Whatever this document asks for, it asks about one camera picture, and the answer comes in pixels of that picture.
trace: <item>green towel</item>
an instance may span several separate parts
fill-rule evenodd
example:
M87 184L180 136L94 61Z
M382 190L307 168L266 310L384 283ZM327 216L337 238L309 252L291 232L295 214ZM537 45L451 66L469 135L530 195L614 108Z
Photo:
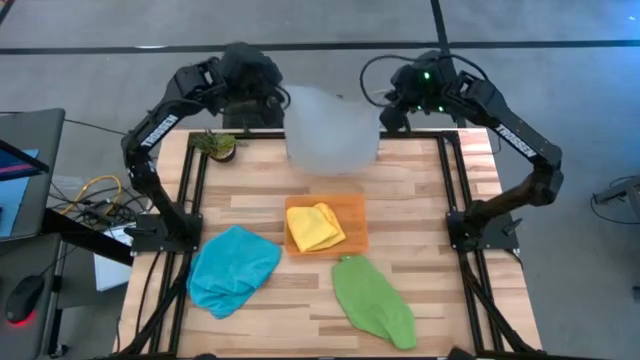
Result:
M333 288L349 321L400 350L416 347L413 313L400 294L363 256L343 256L333 267Z

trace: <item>gray floor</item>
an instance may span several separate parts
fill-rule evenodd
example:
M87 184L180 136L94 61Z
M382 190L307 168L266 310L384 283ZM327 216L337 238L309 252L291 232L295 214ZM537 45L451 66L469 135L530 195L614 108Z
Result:
M634 0L441 0L451 42L640 39ZM436 41L427 0L20 0L0 27L0 48L202 45L320 41ZM360 101L357 75L391 51L271 52L285 83ZM416 55L420 51L393 51ZM638 228L596 218L591 193L638 174L640 48L456 50L480 64L512 109L564 151L565 184L547 208L517 212L531 301L551 353L637 358ZM172 73L208 54L0 56L0 110L63 107L70 119L127 130L155 105ZM386 88L397 64L373 67ZM444 117L414 126L452 126ZM181 126L219 126L204 114ZM69 195L103 174L125 178L119 138L66 124L54 181ZM504 187L530 166L503 146ZM598 210L633 221L627 204ZM65 316L68 359L111 348L124 290ZM79 333L80 328L89 331Z

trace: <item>orange plate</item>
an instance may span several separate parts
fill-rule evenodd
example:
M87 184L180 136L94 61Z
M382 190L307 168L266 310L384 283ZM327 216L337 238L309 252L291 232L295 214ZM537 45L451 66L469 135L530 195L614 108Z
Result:
M287 225L286 211L291 207L311 207L317 203L329 205L336 214L342 231L347 238L327 249L300 252L293 240L293 235ZM297 195L290 196L284 202L284 247L289 255L351 255L360 254L369 249L367 234L367 218L364 209L363 195Z

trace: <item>wooden tabletop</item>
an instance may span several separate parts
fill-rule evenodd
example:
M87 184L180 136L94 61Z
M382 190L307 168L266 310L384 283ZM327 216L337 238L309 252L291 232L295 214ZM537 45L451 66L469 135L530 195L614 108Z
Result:
M459 132L473 198L500 193L486 131ZM174 199L188 134L187 130L176 130L167 135L158 160L163 186ZM313 177L293 169L286 160L284 140L247 143L232 163L208 162L200 209L205 219L202 243L237 224L282 244L287 196L363 193L370 241L365 255L411 307L418 346L400 352L349 324L331 283L336 260L292 258L283 252L271 278L226 319L216 320L187 297L178 357L202 353L246 357L442 356L454 345L473 352L457 256L449 246L444 221L448 205L435 140L382 140L375 164L341 177ZM457 181L453 150L449 150ZM188 194L193 194L196 168L194 161ZM455 186L458 204L464 204L459 182ZM539 348L519 264L504 251L485 254L496 305L522 338ZM120 322L123 346L133 338L153 257L144 254L134 262ZM178 257L174 275L180 262ZM153 272L143 323L156 306L163 265L164 254ZM486 316L481 306L479 310L485 347L491 348ZM173 308L167 314L160 350L168 346Z

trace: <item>floor stripe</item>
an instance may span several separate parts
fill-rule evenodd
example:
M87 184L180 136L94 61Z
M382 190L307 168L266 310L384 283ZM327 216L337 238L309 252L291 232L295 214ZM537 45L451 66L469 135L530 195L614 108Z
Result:
M4 2L4 6L0 8L0 25L2 25L2 21L4 21L4 19L7 17L7 14L9 14L9 10L11 10L11 6L13 6L14 2L14 0L6 0Z
M454 41L451 49L575 49L640 47L640 40Z
M290 44L251 44L260 51L321 50L411 50L437 49L437 42L319 42ZM99 54L172 54L222 52L227 45L114 46L114 47L46 47L0 48L0 55L99 55Z
M443 54L449 54L451 53L451 51L449 41L447 40L447 28L444 25L444 16L442 15L442 8L440 7L439 0L431 0L431 10L433 11L433 20L436 25L436 31L438 32L438 42L440 43L440 50ZM447 67L447 72L449 72L450 74L457 74L452 59L446 59L443 61L443 63ZM467 122L463 118L453 115L451 116L451 118L453 119L453 122L456 123L457 127L467 127Z

